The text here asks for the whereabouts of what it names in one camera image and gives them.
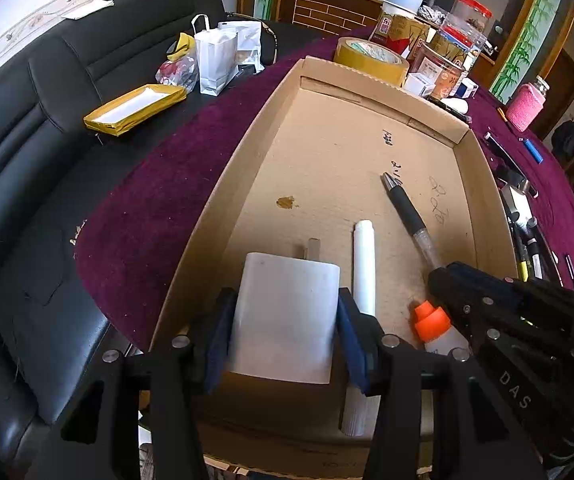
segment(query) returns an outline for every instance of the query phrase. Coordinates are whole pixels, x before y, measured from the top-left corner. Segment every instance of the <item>white plastic bag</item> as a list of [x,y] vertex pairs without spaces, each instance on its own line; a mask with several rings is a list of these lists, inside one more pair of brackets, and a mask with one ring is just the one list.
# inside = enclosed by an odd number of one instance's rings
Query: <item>white plastic bag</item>
[[[202,32],[196,32],[194,25],[199,16],[205,18],[205,30]],[[192,27],[193,38],[196,41],[201,94],[218,95],[238,73],[236,63],[238,34],[235,30],[210,29],[206,14],[197,14],[193,17]]]
[[256,72],[265,69],[260,63],[261,22],[221,22],[218,28],[238,32],[236,61],[239,65],[254,65]]
[[183,57],[175,61],[167,60],[160,65],[156,81],[161,85],[182,86],[189,94],[198,81],[196,49],[192,48]]

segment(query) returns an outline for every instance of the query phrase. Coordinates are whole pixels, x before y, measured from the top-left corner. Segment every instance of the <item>sofa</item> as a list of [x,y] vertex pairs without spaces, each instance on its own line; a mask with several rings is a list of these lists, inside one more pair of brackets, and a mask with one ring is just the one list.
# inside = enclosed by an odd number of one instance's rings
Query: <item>sofa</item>
[[[0,478],[22,478],[86,368],[106,349],[131,351],[77,278],[77,226],[215,98],[197,88],[120,138],[96,135],[82,118],[155,82],[199,13],[227,19],[221,0],[114,0],[59,23],[0,69]],[[279,55],[318,36],[270,27]]]

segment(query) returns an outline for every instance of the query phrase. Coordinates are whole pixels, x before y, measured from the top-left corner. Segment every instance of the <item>metal bolt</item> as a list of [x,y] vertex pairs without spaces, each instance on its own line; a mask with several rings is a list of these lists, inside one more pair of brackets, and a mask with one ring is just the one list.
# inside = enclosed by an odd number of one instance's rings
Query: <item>metal bolt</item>
[[103,361],[106,363],[113,363],[120,357],[121,353],[118,350],[108,350],[103,354]]
[[177,335],[171,340],[171,346],[174,348],[185,348],[191,341],[186,335]]
[[393,334],[385,334],[382,336],[381,341],[387,348],[396,348],[400,344],[400,338]]
[[451,351],[451,355],[456,361],[464,363],[467,359],[469,359],[469,350],[464,348],[454,348]]

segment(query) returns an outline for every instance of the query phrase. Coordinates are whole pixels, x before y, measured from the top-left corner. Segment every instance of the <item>orange cap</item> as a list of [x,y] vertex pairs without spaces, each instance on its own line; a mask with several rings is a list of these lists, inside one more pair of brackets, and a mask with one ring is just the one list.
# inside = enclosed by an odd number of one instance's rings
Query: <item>orange cap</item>
[[425,343],[433,341],[451,328],[451,320],[441,306],[434,308],[429,301],[418,305],[416,312],[416,332]]

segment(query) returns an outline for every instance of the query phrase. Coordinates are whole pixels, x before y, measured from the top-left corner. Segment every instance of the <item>wooden door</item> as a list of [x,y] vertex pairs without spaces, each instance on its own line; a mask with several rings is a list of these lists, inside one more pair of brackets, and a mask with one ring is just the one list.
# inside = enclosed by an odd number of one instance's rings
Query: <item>wooden door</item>
[[545,81],[549,84],[545,107],[531,123],[531,129],[539,139],[547,137],[574,100],[574,60],[564,49]]

